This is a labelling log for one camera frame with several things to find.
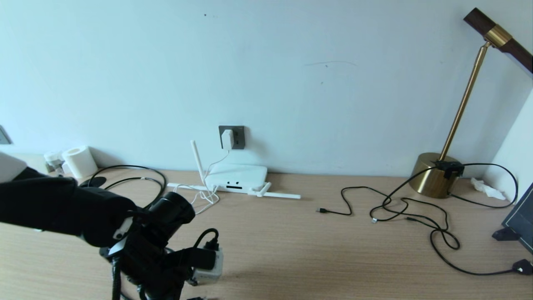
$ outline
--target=white plug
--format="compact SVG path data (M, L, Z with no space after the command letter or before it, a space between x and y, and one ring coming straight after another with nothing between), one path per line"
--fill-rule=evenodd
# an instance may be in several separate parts
M233 130L226 129L222 133L222 149L230 151L233 149L235 141L233 139Z
M223 262L224 254L222 253L222 248L219 248L215 251L215 266L211 270L194 268L192 281L199 284L217 282L220 276L222 276Z

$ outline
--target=black cable clip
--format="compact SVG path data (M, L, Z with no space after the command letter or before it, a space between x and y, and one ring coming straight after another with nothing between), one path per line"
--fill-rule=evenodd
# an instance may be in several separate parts
M533 265L527 259L519 260L513 264L513 271L522 275L532 275Z
M494 232L492 237L497 241L518 241L522 235L515 232L511 227L505 227L504 229Z
M465 166L458 161L434 161L435 167L444 171L444 178L450 179L453 172L457 172L457 176L463 175Z

